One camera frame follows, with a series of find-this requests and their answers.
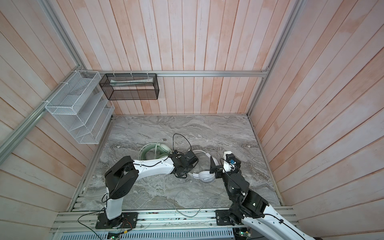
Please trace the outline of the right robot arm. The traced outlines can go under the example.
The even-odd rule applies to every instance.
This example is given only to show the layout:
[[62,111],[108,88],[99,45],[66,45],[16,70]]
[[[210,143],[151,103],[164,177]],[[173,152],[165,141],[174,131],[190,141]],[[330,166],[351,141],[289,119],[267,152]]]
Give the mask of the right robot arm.
[[268,240],[313,240],[281,216],[261,195],[250,189],[240,170],[241,161],[228,151],[223,164],[211,159],[210,173],[222,179],[232,205],[227,210],[216,210],[218,226],[245,225]]

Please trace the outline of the green headphones with cable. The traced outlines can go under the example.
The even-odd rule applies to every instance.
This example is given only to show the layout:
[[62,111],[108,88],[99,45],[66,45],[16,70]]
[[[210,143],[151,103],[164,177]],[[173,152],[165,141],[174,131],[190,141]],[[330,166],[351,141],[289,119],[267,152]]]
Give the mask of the green headphones with cable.
[[144,145],[138,153],[138,160],[150,160],[150,158],[147,156],[148,154],[150,154],[150,157],[153,157],[153,159],[159,159],[170,154],[172,149],[165,144],[166,140],[167,139],[161,139],[157,142]]

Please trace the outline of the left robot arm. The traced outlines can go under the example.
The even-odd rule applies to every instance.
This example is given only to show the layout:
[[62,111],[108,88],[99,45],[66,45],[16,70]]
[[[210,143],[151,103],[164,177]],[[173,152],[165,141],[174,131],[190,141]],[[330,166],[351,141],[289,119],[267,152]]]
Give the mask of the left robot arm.
[[154,160],[133,160],[131,156],[121,158],[105,173],[107,202],[99,213],[96,229],[117,229],[127,221],[123,217],[123,200],[137,180],[155,175],[174,175],[186,178],[199,162],[193,151],[174,151]]

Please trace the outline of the white headphones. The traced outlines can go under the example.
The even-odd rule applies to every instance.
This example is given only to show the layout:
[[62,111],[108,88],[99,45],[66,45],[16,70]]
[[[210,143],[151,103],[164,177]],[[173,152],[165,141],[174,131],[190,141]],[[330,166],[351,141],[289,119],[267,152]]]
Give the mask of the white headphones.
[[[193,150],[193,153],[195,155],[197,154],[204,154],[208,158],[212,159],[215,165],[217,166],[219,163],[216,158],[212,157],[209,153],[202,151],[202,150]],[[216,177],[214,173],[210,173],[210,171],[202,171],[200,173],[188,173],[188,175],[194,179],[200,180],[202,183],[212,183],[215,181]]]

